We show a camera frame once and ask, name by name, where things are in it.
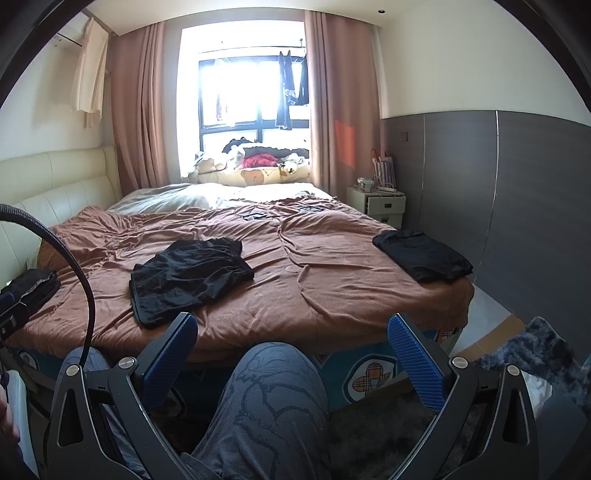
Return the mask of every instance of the metal screw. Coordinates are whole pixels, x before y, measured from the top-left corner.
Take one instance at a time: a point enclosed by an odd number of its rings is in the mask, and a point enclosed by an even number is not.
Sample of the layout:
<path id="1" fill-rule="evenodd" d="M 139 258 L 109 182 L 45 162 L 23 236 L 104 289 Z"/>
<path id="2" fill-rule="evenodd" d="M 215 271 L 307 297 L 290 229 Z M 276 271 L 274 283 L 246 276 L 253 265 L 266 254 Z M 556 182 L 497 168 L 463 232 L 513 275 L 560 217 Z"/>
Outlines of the metal screw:
<path id="1" fill-rule="evenodd" d="M 132 366 L 134 366 L 135 363 L 135 358 L 132 356 L 126 356 L 125 358 L 122 358 L 121 360 L 119 360 L 119 367 L 123 368 L 123 369 L 128 369 L 131 368 Z"/>
<path id="2" fill-rule="evenodd" d="M 466 368 L 468 366 L 468 360 L 461 356 L 454 357 L 452 363 L 458 368 Z"/>
<path id="3" fill-rule="evenodd" d="M 515 365 L 509 365 L 507 367 L 507 371 L 513 375 L 514 377 L 516 377 L 517 375 L 519 375 L 521 372 L 519 371 L 519 368 L 517 368 Z"/>
<path id="4" fill-rule="evenodd" d="M 80 367 L 78 365 L 70 365 L 68 368 L 66 368 L 66 375 L 68 377 L 73 377 L 79 371 L 80 371 Z"/>

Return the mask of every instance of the person's leg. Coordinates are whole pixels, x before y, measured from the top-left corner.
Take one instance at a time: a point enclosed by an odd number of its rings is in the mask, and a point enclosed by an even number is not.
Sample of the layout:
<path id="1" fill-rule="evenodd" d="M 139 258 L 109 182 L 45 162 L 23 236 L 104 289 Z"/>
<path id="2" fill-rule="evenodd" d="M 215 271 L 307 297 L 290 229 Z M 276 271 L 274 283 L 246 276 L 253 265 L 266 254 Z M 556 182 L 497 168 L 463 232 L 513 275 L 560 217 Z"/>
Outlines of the person's leg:
<path id="1" fill-rule="evenodd" d="M 329 479 L 328 399 L 295 347 L 263 343 L 240 360 L 192 456 L 225 479 Z"/>
<path id="2" fill-rule="evenodd" d="M 60 373 L 57 376 L 56 381 L 56 391 L 59 389 L 61 380 L 64 378 L 66 374 L 66 369 L 70 365 L 77 364 L 80 361 L 80 356 L 82 354 L 82 347 L 78 347 L 68 353 L 68 356 L 64 359 L 64 362 L 61 365 Z M 93 372 L 97 370 L 106 370 L 110 369 L 111 365 L 107 359 L 95 348 L 91 348 L 88 353 L 88 358 L 84 365 L 85 372 Z M 121 455 L 127 464 L 127 467 L 137 473 L 139 476 L 143 476 L 149 478 L 144 466 L 139 461 L 138 456 L 136 455 L 134 448 L 131 446 L 131 442 L 129 441 L 127 434 L 125 433 L 125 429 L 123 425 L 121 425 L 121 421 L 113 407 L 109 405 L 103 405 L 105 409 L 105 416 L 109 422 L 111 430 L 113 431 L 113 436 L 119 449 L 121 450 Z"/>

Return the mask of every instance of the bag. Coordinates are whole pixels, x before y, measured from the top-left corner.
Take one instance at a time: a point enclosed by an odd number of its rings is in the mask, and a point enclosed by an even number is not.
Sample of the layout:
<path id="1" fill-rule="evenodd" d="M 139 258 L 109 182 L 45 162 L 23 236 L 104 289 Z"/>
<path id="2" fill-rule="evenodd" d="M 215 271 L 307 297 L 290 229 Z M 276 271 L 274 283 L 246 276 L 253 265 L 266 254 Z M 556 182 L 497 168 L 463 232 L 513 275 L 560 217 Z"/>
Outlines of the bag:
<path id="1" fill-rule="evenodd" d="M 55 295 L 60 286 L 55 270 L 31 269 L 0 290 L 0 295 L 12 294 L 14 298 L 11 308 L 2 308 L 0 311 L 0 324 L 4 329 L 2 337 L 6 339 L 23 327 Z"/>

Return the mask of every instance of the red cloth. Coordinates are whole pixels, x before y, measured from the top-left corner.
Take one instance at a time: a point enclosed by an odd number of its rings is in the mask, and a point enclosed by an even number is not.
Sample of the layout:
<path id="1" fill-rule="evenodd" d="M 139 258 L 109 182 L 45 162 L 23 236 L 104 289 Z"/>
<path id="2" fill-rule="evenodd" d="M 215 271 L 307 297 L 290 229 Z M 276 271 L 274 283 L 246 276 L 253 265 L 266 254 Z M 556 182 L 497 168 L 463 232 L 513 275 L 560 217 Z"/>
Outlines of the red cloth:
<path id="1" fill-rule="evenodd" d="M 242 160 L 242 164 L 238 168 L 255 168 L 255 167 L 276 167 L 277 159 L 268 153 L 259 153 L 252 157 Z"/>

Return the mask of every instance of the cream leather headboard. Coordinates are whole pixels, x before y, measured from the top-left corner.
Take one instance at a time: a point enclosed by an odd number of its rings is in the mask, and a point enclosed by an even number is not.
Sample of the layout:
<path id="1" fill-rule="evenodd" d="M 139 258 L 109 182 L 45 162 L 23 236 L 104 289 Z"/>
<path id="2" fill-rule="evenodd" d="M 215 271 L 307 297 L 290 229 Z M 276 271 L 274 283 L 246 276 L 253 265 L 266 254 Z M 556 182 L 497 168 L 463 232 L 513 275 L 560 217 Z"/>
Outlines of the cream leather headboard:
<path id="1" fill-rule="evenodd" d="M 0 161 L 0 203 L 26 210 L 47 226 L 88 205 L 107 209 L 121 200 L 115 147 L 46 152 Z M 0 222 L 0 288 L 36 258 L 40 239 Z"/>

